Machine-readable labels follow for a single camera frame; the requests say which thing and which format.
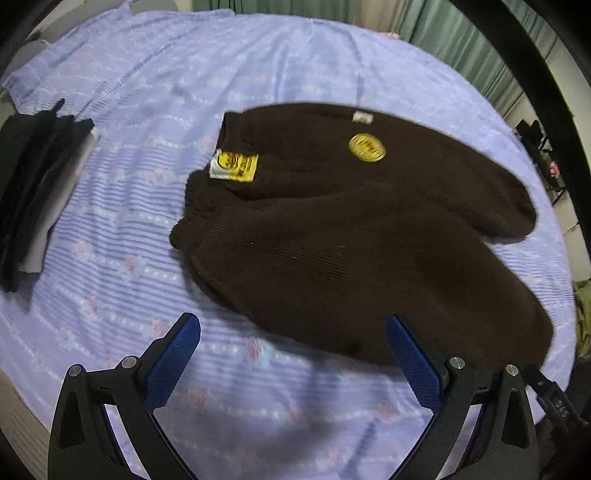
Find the blue gripper pad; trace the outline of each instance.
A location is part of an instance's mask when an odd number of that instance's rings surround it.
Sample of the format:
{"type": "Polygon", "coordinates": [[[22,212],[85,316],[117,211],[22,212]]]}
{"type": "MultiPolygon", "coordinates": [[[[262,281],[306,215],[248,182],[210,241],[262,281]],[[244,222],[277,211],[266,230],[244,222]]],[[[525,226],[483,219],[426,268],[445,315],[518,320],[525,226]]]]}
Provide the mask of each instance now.
{"type": "Polygon", "coordinates": [[[200,338],[199,320],[191,315],[145,378],[144,406],[149,413],[166,405],[200,338]]]}
{"type": "Polygon", "coordinates": [[[441,378],[395,316],[388,321],[386,336],[418,402],[433,412],[438,411],[443,402],[441,378]]]}

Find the metal bolt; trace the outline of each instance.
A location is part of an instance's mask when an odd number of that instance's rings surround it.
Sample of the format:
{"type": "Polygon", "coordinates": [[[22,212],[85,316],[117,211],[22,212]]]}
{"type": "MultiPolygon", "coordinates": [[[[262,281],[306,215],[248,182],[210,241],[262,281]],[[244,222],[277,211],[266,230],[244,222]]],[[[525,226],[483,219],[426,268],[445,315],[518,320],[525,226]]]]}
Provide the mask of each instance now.
{"type": "Polygon", "coordinates": [[[507,365],[505,367],[505,370],[512,377],[516,377],[517,374],[519,373],[519,369],[515,365],[511,365],[511,364],[507,365]]]}
{"type": "Polygon", "coordinates": [[[121,366],[123,368],[133,368],[135,367],[135,364],[138,362],[138,359],[134,356],[126,356],[122,361],[121,361],[121,366]]]}
{"type": "Polygon", "coordinates": [[[82,372],[82,367],[80,365],[72,365],[68,369],[68,375],[70,375],[71,377],[77,377],[78,375],[80,375],[80,372],[82,372]]]}
{"type": "Polygon", "coordinates": [[[466,362],[458,357],[458,356],[453,356],[449,359],[449,364],[453,367],[453,368],[457,368],[458,370],[461,370],[462,368],[464,368],[466,366],[466,362]]]}

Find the knit texture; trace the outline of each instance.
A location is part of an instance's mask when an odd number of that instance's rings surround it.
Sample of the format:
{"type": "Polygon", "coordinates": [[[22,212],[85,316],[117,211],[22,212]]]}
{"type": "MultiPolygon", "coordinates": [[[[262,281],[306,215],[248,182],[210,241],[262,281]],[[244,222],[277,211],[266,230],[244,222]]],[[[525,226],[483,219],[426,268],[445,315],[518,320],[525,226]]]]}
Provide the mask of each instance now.
{"type": "Polygon", "coordinates": [[[541,365],[552,326],[482,242],[535,225],[524,186],[467,145],[403,119],[292,104],[225,115],[217,147],[259,155],[254,180],[191,174],[171,233],[198,286],[261,328],[375,364],[403,313],[480,369],[541,365]],[[349,141],[379,139],[362,161],[349,141]]]}

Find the yellow round sticker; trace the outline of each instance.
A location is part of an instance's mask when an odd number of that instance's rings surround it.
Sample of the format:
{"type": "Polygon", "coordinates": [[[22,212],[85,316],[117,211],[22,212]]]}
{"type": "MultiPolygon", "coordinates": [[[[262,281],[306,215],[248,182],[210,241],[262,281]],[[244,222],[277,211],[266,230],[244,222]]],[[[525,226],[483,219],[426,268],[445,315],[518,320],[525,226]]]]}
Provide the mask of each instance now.
{"type": "Polygon", "coordinates": [[[217,164],[220,165],[221,168],[225,168],[227,170],[230,168],[236,168],[238,166],[238,160],[240,156],[240,153],[220,152],[217,157],[217,164]]]}
{"type": "Polygon", "coordinates": [[[370,134],[357,134],[349,140],[349,149],[358,159],[368,162],[381,160],[386,156],[382,142],[370,134]]]}

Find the bed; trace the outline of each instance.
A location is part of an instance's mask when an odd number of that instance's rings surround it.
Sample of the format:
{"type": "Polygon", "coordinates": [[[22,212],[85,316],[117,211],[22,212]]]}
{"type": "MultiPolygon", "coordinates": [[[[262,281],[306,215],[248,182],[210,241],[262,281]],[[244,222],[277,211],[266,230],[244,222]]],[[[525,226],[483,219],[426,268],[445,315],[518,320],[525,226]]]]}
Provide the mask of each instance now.
{"type": "MultiPolygon", "coordinates": [[[[429,54],[337,22],[230,10],[132,15],[123,4],[76,26],[4,85],[22,113],[65,98],[62,113],[92,118],[100,130],[43,273],[0,296],[0,368],[46,429],[71,364],[114,367],[193,312],[202,340],[156,416],[200,479],[389,478],[410,451],[431,412],[400,370],[264,334],[211,302],[168,241],[185,181],[211,157],[224,111],[281,102],[408,118],[513,172],[538,210],[537,225],[519,243],[488,244],[548,311],[554,339],[543,373],[566,387],[575,316],[552,208],[502,118],[429,54]]],[[[445,471],[457,464],[477,413],[445,471]]],[[[115,411],[111,418],[141,472],[115,411]]]]}

